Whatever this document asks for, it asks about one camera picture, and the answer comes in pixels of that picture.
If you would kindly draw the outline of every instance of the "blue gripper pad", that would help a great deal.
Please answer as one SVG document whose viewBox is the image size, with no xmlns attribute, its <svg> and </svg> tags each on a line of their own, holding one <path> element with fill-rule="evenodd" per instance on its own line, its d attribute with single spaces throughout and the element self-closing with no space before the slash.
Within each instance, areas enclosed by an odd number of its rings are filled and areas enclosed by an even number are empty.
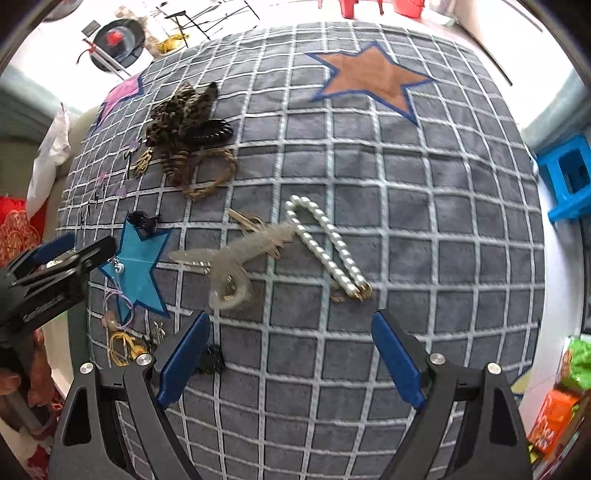
<svg viewBox="0 0 591 480">
<path fill-rule="evenodd" d="M 400 397 L 421 410 L 425 395 L 421 391 L 420 371 L 380 312 L 374 313 L 372 318 L 371 335 Z"/>
<path fill-rule="evenodd" d="M 76 244 L 76 235 L 74 232 L 68 232 L 46 244 L 40 245 L 33 253 L 33 260 L 40 265 L 44 265 L 62 253 L 74 248 Z"/>
<path fill-rule="evenodd" d="M 171 403 L 178 401 L 182 395 L 207 345 L 210 328 L 209 315 L 203 312 L 193 322 L 170 356 L 170 360 L 162 370 L 160 391 L 156 396 L 156 402 L 163 410 L 167 409 Z"/>
</svg>

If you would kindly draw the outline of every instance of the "orange snack package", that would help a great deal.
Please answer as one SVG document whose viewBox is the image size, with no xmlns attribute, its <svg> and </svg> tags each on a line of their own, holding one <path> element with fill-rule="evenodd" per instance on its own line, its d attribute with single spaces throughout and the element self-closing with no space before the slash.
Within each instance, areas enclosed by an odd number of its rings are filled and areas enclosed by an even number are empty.
<svg viewBox="0 0 591 480">
<path fill-rule="evenodd" d="M 540 413 L 528 435 L 528 440 L 543 453 L 550 453 L 573 415 L 573 406 L 579 400 L 575 395 L 550 390 L 546 394 Z"/>
</svg>

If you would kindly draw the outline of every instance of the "blue plastic stool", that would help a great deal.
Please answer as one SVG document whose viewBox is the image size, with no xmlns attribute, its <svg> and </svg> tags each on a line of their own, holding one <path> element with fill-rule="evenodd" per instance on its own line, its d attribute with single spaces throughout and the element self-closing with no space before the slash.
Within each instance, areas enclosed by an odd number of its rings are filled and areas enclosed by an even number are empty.
<svg viewBox="0 0 591 480">
<path fill-rule="evenodd" d="M 554 190 L 558 205 L 548 212 L 552 224 L 591 213 L 591 148 L 577 135 L 537 159 L 540 175 Z"/>
</svg>

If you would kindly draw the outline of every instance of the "blue star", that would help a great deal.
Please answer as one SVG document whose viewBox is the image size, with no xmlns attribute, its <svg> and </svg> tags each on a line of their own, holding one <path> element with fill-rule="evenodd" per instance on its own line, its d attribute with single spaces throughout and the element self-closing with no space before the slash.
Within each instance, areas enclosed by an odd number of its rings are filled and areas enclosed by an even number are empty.
<svg viewBox="0 0 591 480">
<path fill-rule="evenodd" d="M 144 238 L 126 218 L 116 254 L 119 262 L 125 266 L 123 273 L 117 275 L 115 266 L 109 262 L 99 267 L 113 284 L 116 284 L 115 279 L 118 278 L 121 290 L 134 306 L 139 304 L 164 317 L 169 317 L 168 310 L 154 281 L 153 271 L 169 235 L 170 230 L 163 230 Z M 127 322 L 131 311 L 119 297 L 117 309 L 120 322 Z"/>
</svg>

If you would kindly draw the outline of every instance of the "white plastic bag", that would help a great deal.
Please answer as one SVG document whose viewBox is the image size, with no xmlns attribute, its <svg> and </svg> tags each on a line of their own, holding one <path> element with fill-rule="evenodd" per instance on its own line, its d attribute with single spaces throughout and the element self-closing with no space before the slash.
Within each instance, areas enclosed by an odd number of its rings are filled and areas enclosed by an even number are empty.
<svg viewBox="0 0 591 480">
<path fill-rule="evenodd" d="M 62 103 L 33 162 L 33 175 L 29 182 L 25 207 L 28 219 L 31 219 L 43 206 L 56 180 L 57 167 L 70 156 L 69 129 L 70 116 Z"/>
</svg>

